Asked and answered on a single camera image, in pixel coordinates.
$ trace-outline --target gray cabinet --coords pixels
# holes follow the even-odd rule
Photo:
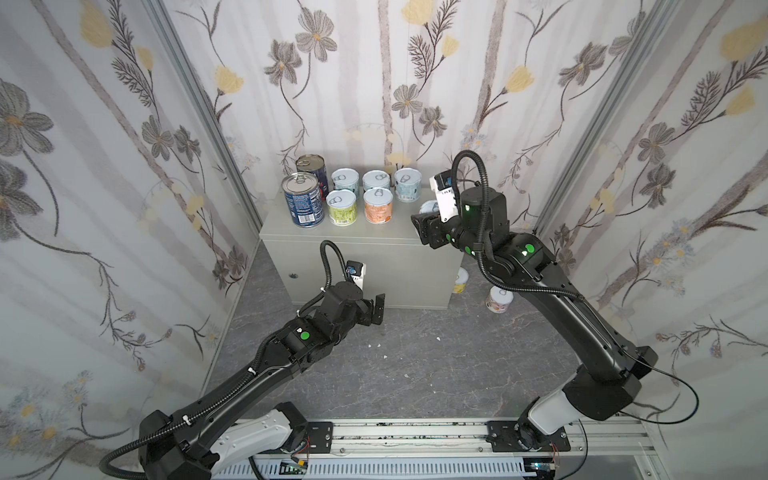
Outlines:
[[[260,236],[296,305],[314,297],[325,283],[319,245],[328,239],[339,246],[345,260],[366,265],[366,298],[386,293],[386,305],[391,308],[443,310],[448,307],[463,253],[449,245],[438,250],[422,245],[411,223],[411,214],[434,199],[434,193],[425,188],[419,201],[404,204],[394,200],[392,219],[374,225],[366,220],[359,198],[357,221],[352,225],[337,227],[326,215],[320,225],[302,228],[291,220],[280,192]],[[342,279],[341,267],[330,248],[327,253],[336,283]]]

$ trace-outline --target can lid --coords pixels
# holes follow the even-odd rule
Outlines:
[[[302,155],[296,159],[296,168],[299,170],[317,170],[322,168],[326,161],[319,155]]]
[[[497,286],[491,287],[491,300],[500,303],[501,305],[509,305],[512,303],[512,297],[514,296],[515,295],[509,290],[502,290]]]
[[[374,207],[392,203],[392,191],[389,188],[374,187],[363,195],[367,204]]]
[[[384,170],[371,170],[362,176],[362,182],[370,187],[388,187],[389,174]]]
[[[328,193],[326,202],[329,207],[333,208],[347,208],[352,206],[357,200],[355,192],[351,190],[334,190]]]
[[[305,194],[317,187],[317,177],[308,172],[296,172],[283,179],[283,191],[287,194]]]
[[[464,268],[459,267],[458,273],[456,274],[456,285],[467,283],[467,280],[469,280],[469,272]]]
[[[401,168],[395,172],[395,181],[402,184],[420,184],[422,173],[413,168]]]
[[[357,183],[357,180],[360,179],[360,174],[357,173],[357,170],[353,170],[352,168],[340,168],[331,174],[331,178],[335,182],[351,184]]]
[[[422,204],[421,208],[419,208],[420,214],[431,214],[439,211],[440,205],[437,203],[437,200],[427,200]]]

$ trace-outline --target small can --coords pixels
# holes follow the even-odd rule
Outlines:
[[[453,293],[461,293],[464,291],[464,288],[467,286],[467,280],[469,280],[469,272],[459,267],[458,273],[456,274],[456,281],[453,284]]]
[[[326,198],[328,217],[338,227],[352,225],[357,220],[357,197],[351,190],[333,190]]]
[[[283,179],[288,210],[299,227],[314,227],[323,221],[323,199],[317,177],[296,172]]]
[[[488,297],[485,299],[485,306],[493,313],[504,313],[509,304],[512,303],[514,295],[509,290],[502,290],[497,286],[491,287]]]
[[[384,170],[371,170],[362,176],[362,191],[367,192],[374,187],[389,188],[389,174]]]
[[[362,196],[366,202],[366,220],[370,223],[387,223],[392,218],[392,191],[374,187]]]
[[[422,174],[413,168],[395,172],[395,193],[401,202],[415,202],[422,193]]]
[[[419,208],[420,214],[433,214],[439,211],[440,205],[437,203],[437,200],[427,200],[422,204],[421,208]]]
[[[323,199],[328,197],[328,175],[326,175],[326,161],[319,155],[302,155],[296,159],[296,169],[307,172],[317,177],[320,183],[320,193]]]
[[[351,190],[359,197],[360,174],[352,168],[340,168],[331,174],[334,190]]]

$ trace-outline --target orange can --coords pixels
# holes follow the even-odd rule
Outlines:
[[[370,223],[389,222],[392,218],[392,191],[389,188],[371,188],[362,198],[366,202],[366,220]]]

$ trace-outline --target wall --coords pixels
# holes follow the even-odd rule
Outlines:
[[[2,475],[102,478],[197,398],[257,238],[139,2],[4,2],[0,53]]]
[[[605,318],[698,391],[691,421],[649,426],[677,480],[768,467],[766,15],[682,2],[545,234]],[[643,384],[644,418],[694,406],[678,382]]]
[[[531,229],[653,2],[165,5],[263,216],[301,154],[426,179],[471,148]]]

